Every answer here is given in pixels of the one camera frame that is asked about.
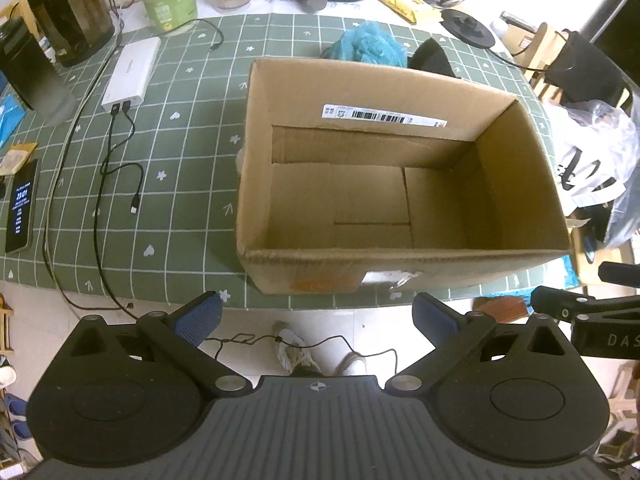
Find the brown cardboard box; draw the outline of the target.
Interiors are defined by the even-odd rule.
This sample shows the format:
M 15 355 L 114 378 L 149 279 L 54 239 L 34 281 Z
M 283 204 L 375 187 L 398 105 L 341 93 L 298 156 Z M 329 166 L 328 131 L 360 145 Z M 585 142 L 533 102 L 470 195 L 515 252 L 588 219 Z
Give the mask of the brown cardboard box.
M 565 217 L 520 100 L 411 68 L 250 68 L 236 253 L 266 295 L 469 285 L 564 256 Z

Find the teal mesh bath sponge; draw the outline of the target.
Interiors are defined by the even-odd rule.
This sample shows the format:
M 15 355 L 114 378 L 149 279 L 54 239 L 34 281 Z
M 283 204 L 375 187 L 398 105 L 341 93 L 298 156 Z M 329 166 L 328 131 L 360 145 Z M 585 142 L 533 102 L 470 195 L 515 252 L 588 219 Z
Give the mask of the teal mesh bath sponge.
M 355 28 L 345 30 L 340 38 L 326 48 L 321 57 L 333 61 L 394 67 L 408 65 L 406 48 L 375 22 L 363 22 Z

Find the black soft object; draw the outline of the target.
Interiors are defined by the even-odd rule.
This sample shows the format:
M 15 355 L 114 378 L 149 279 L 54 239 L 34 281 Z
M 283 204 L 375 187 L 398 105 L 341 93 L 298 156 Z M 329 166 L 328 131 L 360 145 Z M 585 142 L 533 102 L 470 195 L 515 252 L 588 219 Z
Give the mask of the black soft object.
M 434 39 L 430 38 L 422 42 L 416 52 L 408 58 L 408 67 L 412 70 L 420 70 L 459 79 L 451 67 L 444 49 Z

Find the green grid tablecloth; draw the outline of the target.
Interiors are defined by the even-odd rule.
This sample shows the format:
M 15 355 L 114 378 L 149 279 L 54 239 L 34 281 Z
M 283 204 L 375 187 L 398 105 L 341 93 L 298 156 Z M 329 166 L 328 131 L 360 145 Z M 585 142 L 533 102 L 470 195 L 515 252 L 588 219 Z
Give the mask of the green grid tablecloth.
M 50 127 L 28 114 L 14 136 L 35 143 L 38 182 L 32 238 L 1 252 L 11 284 L 100 295 L 119 312 L 128 301 L 185 304 L 218 292 L 232 308 L 351 309 L 408 304 L 424 290 L 480 296 L 516 278 L 539 284 L 538 266 L 492 281 L 401 289 L 368 274 L 349 294 L 266 295 L 236 253 L 236 214 L 244 155 L 248 77 L 260 58 L 313 58 L 362 24 L 311 15 L 224 16 L 165 38 L 144 101 L 106 112 L 101 103 L 119 50 L 106 47 L 65 72 L 78 110 Z M 511 93 L 544 144 L 555 182 L 550 126 L 529 83 L 492 55 L 442 35 L 459 79 Z

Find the white plastic bag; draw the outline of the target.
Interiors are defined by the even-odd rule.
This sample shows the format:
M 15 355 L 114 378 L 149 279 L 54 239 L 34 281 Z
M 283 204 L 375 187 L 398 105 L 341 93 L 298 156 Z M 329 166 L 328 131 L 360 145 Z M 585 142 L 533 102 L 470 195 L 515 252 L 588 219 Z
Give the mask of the white plastic bag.
M 599 100 L 544 110 L 563 214 L 602 221 L 602 246 L 623 245 L 639 229 L 639 104 L 630 113 Z

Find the black smartphone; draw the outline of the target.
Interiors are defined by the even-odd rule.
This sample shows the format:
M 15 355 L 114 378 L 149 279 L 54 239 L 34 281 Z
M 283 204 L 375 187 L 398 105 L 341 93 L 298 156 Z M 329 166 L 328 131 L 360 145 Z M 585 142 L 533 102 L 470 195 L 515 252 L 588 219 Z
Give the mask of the black smartphone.
M 7 255 L 27 248 L 32 238 L 32 213 L 37 194 L 38 162 L 38 159 L 26 162 L 13 178 L 4 243 Z

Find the black bag on chair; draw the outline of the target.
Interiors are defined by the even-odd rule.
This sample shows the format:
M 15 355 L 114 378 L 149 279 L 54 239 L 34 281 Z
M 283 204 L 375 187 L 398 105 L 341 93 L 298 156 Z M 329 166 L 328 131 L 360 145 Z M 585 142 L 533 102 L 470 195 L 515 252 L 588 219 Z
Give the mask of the black bag on chair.
M 626 89 L 620 69 L 579 32 L 567 33 L 562 50 L 544 72 L 544 81 L 561 90 L 563 106 L 589 101 L 616 106 Z

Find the wooden chair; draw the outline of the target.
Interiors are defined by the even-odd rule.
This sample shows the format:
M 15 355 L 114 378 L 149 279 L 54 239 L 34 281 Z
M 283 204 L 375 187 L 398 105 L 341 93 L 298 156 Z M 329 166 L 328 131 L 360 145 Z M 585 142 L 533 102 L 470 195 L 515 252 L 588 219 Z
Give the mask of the wooden chair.
M 502 37 L 502 42 L 512 55 L 515 64 L 521 66 L 525 78 L 534 89 L 534 93 L 543 101 L 560 104 L 561 90 L 544 81 L 544 72 L 562 50 L 567 40 L 568 29 L 553 29 L 542 23 L 531 32 L 521 27 L 509 25 Z M 631 82 L 622 72 L 626 89 L 620 102 L 614 107 L 626 110 L 632 98 Z

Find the white power bank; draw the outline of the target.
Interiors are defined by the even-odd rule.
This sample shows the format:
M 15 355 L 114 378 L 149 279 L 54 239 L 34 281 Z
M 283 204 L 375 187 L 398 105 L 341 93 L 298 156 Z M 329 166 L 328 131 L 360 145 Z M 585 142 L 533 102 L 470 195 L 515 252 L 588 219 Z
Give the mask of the white power bank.
M 158 52 L 158 37 L 135 41 L 122 48 L 101 103 L 106 112 L 114 105 L 139 106 L 143 103 Z

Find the black kettle base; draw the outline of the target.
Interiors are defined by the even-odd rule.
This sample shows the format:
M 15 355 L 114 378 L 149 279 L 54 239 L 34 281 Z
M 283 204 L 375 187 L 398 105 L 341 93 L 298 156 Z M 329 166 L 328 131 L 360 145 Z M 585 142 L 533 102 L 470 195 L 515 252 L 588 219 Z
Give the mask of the black kettle base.
M 440 11 L 440 16 L 442 27 L 469 46 L 487 50 L 496 44 L 491 31 L 471 15 L 454 9 L 445 9 Z

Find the dark cylindrical container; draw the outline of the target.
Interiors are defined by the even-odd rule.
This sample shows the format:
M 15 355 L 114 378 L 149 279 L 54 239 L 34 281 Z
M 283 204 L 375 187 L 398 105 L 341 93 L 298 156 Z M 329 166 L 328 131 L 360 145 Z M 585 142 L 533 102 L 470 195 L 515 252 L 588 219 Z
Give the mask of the dark cylindrical container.
M 9 18 L 1 25 L 1 73 L 49 126 L 72 117 L 75 98 L 22 18 Z

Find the green label jar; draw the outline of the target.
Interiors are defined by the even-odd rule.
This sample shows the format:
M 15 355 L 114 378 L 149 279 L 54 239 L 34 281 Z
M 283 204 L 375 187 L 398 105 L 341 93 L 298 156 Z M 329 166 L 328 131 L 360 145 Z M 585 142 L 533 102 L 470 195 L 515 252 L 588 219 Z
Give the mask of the green label jar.
M 159 35 L 170 34 L 198 17 L 195 0 L 142 0 L 146 15 Z

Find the black electric kettle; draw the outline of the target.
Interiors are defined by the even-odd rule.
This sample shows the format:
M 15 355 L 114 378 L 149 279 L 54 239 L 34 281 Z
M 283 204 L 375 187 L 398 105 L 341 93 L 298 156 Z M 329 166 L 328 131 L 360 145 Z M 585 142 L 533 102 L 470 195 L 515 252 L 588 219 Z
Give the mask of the black electric kettle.
M 64 67 L 77 65 L 101 50 L 115 26 L 105 0 L 27 0 L 43 35 Z

